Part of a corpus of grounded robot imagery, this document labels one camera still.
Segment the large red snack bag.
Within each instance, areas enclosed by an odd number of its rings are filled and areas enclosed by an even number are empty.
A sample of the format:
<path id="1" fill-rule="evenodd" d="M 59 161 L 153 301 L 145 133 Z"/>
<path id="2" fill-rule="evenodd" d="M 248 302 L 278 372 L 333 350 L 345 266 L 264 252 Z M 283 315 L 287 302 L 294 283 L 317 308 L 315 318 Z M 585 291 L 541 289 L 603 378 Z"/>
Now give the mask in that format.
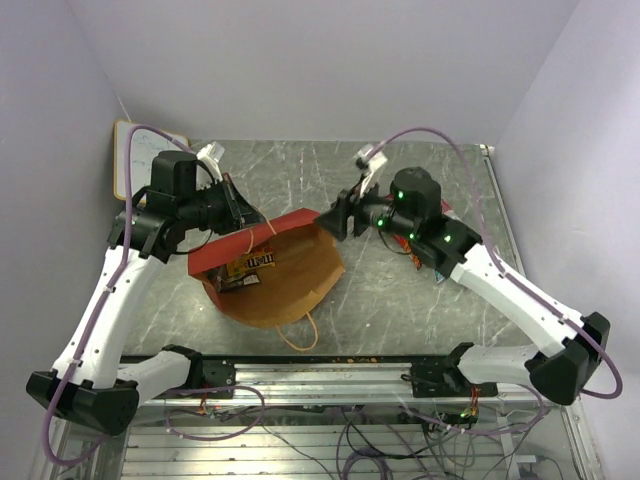
<path id="1" fill-rule="evenodd" d="M 429 201 L 426 209 L 395 200 L 392 219 L 398 226 L 390 229 L 401 252 L 411 257 L 417 269 L 429 268 L 442 276 L 448 275 L 452 246 L 445 206 L 442 200 Z"/>

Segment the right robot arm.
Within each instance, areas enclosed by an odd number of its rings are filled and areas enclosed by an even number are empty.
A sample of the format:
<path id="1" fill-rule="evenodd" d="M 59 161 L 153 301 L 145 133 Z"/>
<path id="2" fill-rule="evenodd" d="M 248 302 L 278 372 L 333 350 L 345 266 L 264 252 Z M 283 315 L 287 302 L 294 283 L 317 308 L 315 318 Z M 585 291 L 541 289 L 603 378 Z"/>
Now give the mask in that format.
<path id="1" fill-rule="evenodd" d="M 440 185 L 420 167 L 397 172 L 386 197 L 365 182 L 341 191 L 314 222 L 338 241 L 368 228 L 406 240 L 423 266 L 482 297 L 529 338 L 520 347 L 458 345 L 440 373 L 452 395 L 510 383 L 570 405 L 606 357 L 609 321 L 553 299 L 490 252 L 477 232 L 444 214 Z"/>

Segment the yellow candy packet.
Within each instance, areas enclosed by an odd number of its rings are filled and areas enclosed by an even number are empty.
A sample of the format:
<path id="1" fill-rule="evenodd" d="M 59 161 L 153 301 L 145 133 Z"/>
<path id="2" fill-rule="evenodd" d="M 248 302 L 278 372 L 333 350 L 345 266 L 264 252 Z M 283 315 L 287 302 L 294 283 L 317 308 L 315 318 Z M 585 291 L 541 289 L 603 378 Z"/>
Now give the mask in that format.
<path id="1" fill-rule="evenodd" d="M 259 268 L 274 266 L 275 260 L 272 252 L 258 252 L 238 257 L 226 265 L 227 274 L 230 277 L 244 275 Z"/>

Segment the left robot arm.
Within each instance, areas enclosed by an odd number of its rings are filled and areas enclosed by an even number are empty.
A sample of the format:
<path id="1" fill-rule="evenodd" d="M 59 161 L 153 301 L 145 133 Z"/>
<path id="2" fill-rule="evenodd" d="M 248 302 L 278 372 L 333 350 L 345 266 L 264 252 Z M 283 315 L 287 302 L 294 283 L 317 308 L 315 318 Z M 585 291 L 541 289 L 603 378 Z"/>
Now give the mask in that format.
<path id="1" fill-rule="evenodd" d="M 119 366 L 138 302 L 190 230 L 227 235 L 264 222 L 228 175 L 204 188 L 195 154 L 162 151 L 149 185 L 115 219 L 103 271 L 83 317 L 48 371 L 31 374 L 27 393 L 53 416 L 107 436 L 124 432 L 138 407 L 168 390 L 192 397 L 203 387 L 203 356 L 168 345 Z"/>

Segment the red paper bag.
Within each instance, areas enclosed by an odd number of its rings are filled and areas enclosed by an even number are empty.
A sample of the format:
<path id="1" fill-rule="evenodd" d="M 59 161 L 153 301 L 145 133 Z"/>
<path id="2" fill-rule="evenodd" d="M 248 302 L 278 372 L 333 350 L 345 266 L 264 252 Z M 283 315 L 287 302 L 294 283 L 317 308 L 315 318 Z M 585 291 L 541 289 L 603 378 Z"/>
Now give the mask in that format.
<path id="1" fill-rule="evenodd" d="M 206 244 L 188 255 L 188 274 L 203 284 L 217 309 L 247 326 L 274 329 L 298 352 L 313 350 L 319 330 L 313 310 L 345 272 L 334 238 L 301 208 Z M 217 292 L 214 277 L 238 257 L 272 252 L 275 265 L 255 272 L 259 285 Z"/>

